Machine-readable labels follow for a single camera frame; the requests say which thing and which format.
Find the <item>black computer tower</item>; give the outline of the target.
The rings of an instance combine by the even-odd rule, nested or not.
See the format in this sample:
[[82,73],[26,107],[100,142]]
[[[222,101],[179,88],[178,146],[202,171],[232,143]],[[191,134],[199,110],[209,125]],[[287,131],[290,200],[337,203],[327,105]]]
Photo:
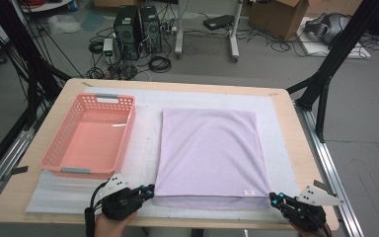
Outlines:
[[162,51],[160,21],[154,6],[144,6],[140,9],[143,40],[148,53]]
[[138,58],[138,44],[142,40],[138,8],[135,5],[121,5],[114,20],[114,32],[120,56],[125,60]]

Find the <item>person's right hand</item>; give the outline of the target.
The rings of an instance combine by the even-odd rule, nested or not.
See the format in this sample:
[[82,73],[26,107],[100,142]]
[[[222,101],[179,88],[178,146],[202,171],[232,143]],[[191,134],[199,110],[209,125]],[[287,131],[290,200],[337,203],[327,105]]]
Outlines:
[[300,237],[324,237],[320,232],[309,232],[304,229],[290,223],[291,226],[299,233]]

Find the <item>black frame post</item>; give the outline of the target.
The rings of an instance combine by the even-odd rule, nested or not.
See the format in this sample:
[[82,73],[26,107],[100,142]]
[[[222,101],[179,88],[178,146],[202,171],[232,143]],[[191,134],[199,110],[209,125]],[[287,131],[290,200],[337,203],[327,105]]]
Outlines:
[[71,75],[53,66],[39,51],[38,45],[18,16],[12,0],[0,0],[0,46],[15,68],[16,76],[28,85],[23,89],[28,105],[0,142],[0,161],[23,128],[38,120],[38,107],[54,103],[61,93],[62,82]]
[[319,69],[309,78],[287,89],[289,94],[304,89],[302,96],[295,101],[295,105],[303,111],[311,112],[314,103],[319,100],[315,133],[322,143],[325,143],[324,125],[331,81],[378,15],[379,0],[362,0]]

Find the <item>aluminium rail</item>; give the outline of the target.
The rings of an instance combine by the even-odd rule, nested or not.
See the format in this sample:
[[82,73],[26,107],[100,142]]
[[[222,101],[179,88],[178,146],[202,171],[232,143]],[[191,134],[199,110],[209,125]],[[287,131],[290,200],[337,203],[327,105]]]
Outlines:
[[333,194],[344,200],[344,204],[335,208],[337,221],[343,226],[343,229],[349,237],[364,237],[364,233],[349,201],[327,143],[322,142],[315,131],[316,119],[313,113],[304,111],[297,106],[295,106],[294,109],[302,122],[305,133],[312,142],[311,147],[316,153],[318,168],[323,174],[325,184]]
[[21,130],[8,143],[8,147],[3,149],[0,154],[0,191],[14,175],[28,171],[26,166],[18,168],[18,165],[33,141],[35,133],[33,129]]

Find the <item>white-legged desk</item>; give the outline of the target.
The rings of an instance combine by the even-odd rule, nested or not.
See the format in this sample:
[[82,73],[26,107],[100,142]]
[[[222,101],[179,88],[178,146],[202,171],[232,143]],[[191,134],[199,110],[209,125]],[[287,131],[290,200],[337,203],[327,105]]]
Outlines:
[[[184,15],[184,9],[181,7],[181,2],[183,0],[178,0],[178,24],[177,24],[177,31],[176,31],[176,40],[175,40],[175,57],[176,59],[180,59],[181,55],[183,54],[183,43],[184,43],[184,27],[183,27],[183,20],[182,17]],[[236,0],[236,10],[234,13],[234,19],[232,23],[232,28],[228,33],[228,39],[230,42],[231,47],[231,58],[234,62],[237,62],[239,60],[239,47],[237,43],[237,30],[239,26],[239,20],[242,13],[243,3],[244,0]]]

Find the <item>black flat device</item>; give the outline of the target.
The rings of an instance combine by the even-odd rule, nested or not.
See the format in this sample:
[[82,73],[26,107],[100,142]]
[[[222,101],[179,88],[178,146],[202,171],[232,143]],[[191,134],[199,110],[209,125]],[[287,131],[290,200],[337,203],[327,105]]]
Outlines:
[[203,25],[211,31],[223,29],[233,23],[234,17],[231,15],[223,15],[203,21]]

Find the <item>white flat board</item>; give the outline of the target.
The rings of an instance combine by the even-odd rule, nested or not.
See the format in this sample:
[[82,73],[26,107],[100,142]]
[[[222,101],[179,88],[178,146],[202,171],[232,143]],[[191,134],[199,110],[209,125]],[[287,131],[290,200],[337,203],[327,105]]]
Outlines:
[[[309,17],[304,17],[301,24],[296,32],[297,40],[300,42],[304,52],[309,56],[321,56],[325,57],[329,54],[329,47],[322,43],[312,33],[305,33],[305,23],[309,21]],[[351,50],[348,58],[350,59],[369,59],[371,57],[370,53],[358,42],[355,47]]]

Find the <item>lavender printed towel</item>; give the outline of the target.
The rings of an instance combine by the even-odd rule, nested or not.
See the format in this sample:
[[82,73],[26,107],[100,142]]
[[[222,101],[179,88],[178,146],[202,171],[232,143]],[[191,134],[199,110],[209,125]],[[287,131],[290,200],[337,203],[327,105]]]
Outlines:
[[165,109],[154,203],[194,209],[265,209],[270,192],[252,112]]

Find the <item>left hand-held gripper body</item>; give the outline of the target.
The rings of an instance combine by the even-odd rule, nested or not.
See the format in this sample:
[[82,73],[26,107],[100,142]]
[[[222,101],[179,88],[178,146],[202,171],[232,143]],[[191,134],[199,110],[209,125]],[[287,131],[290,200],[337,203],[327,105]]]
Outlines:
[[131,189],[120,173],[114,173],[101,190],[102,212],[112,220],[125,220],[142,206],[142,191]]

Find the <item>open cardboard box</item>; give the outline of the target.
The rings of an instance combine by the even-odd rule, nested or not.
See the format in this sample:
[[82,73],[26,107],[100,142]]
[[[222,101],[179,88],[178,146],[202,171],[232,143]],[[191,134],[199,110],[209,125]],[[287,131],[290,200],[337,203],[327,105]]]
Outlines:
[[308,8],[309,0],[257,0],[251,6],[249,26],[278,40],[289,40]]

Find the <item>white grid foam mat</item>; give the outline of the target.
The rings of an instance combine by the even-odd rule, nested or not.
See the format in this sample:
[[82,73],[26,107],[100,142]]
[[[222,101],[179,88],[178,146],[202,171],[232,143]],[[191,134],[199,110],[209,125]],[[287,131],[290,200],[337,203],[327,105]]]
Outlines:
[[[289,142],[283,137],[283,117],[295,115],[285,92],[269,88],[254,94],[248,88],[227,88],[212,93],[114,88],[103,88],[101,91],[124,93],[136,98],[137,119],[121,169],[133,188],[155,180],[159,161],[161,111],[167,107],[181,106],[255,112],[271,189],[291,196],[299,194],[301,184],[298,172],[293,167],[294,157],[288,149]],[[91,192],[99,183],[95,179],[62,178],[43,171],[26,212],[79,214],[89,204]]]

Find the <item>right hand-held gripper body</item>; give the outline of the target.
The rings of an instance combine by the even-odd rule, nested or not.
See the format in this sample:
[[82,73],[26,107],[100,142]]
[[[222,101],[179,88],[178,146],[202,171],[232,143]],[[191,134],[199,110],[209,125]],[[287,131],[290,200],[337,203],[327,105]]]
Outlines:
[[286,204],[285,218],[307,231],[316,231],[325,226],[327,218],[324,206],[345,204],[343,198],[316,186],[307,186],[294,199],[293,206]]

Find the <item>white round table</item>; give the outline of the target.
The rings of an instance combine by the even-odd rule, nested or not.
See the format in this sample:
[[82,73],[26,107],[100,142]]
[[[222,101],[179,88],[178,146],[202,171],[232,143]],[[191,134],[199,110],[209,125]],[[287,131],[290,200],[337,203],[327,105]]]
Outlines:
[[42,12],[67,6],[72,0],[19,0],[21,9],[27,12]]

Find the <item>white power adapter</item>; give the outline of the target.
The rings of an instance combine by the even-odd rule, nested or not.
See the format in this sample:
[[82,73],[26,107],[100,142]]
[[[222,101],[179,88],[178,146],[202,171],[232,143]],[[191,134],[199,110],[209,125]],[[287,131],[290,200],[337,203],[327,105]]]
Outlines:
[[104,39],[103,54],[107,64],[114,63],[114,40]]

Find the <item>pink plastic basket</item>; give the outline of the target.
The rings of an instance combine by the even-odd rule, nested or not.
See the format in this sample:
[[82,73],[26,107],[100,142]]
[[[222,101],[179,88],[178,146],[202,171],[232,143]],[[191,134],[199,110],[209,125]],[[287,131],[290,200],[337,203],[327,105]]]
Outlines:
[[107,179],[122,168],[134,126],[135,98],[76,95],[40,160],[56,176]]

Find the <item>large closed cardboard box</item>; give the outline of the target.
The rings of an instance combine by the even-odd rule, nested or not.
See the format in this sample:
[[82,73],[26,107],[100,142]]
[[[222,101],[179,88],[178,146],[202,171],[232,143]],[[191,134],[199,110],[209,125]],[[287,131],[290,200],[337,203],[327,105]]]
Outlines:
[[319,16],[322,13],[341,13],[352,16],[363,0],[309,0],[306,16]]

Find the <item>grey rounded device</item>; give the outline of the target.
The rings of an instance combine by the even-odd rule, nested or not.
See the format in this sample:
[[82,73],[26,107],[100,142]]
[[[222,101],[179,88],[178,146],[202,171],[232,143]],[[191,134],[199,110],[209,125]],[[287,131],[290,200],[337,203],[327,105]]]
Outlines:
[[343,32],[349,22],[349,18],[340,13],[323,13],[314,20],[305,23],[305,33],[312,33],[326,45],[331,45],[333,40]]

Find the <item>blue sheet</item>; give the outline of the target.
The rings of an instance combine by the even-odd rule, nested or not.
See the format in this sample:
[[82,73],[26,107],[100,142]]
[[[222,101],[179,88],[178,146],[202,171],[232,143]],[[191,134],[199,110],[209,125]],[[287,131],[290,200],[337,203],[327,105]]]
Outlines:
[[97,11],[89,11],[84,21],[81,24],[81,28],[87,32],[95,31],[99,26],[105,22],[105,18]]

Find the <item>clear plastic bag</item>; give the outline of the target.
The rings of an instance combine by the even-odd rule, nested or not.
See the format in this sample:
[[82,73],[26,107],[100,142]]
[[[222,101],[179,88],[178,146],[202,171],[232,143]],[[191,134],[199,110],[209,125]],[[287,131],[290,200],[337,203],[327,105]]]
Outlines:
[[53,35],[73,34],[81,30],[81,25],[73,16],[55,15],[47,19],[50,31]]

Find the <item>person's left hand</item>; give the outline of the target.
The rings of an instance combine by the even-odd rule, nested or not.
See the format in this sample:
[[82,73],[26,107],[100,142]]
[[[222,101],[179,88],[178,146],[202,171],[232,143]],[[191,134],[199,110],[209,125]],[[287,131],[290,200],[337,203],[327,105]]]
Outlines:
[[95,237],[121,237],[125,227],[135,218],[137,211],[122,221],[108,219],[103,213],[96,217]]

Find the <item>person's grey clothing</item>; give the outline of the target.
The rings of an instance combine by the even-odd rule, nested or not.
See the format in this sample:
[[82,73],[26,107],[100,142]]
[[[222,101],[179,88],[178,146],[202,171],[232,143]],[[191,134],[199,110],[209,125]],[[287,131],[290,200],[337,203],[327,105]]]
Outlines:
[[241,229],[152,227],[148,237],[246,237],[246,233]]

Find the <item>white power strip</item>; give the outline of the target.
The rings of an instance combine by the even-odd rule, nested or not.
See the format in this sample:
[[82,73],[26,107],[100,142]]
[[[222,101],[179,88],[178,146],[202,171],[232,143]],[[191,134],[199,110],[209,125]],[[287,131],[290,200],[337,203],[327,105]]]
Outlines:
[[174,36],[177,33],[177,26],[174,21],[166,21],[162,24],[162,31],[165,36]]

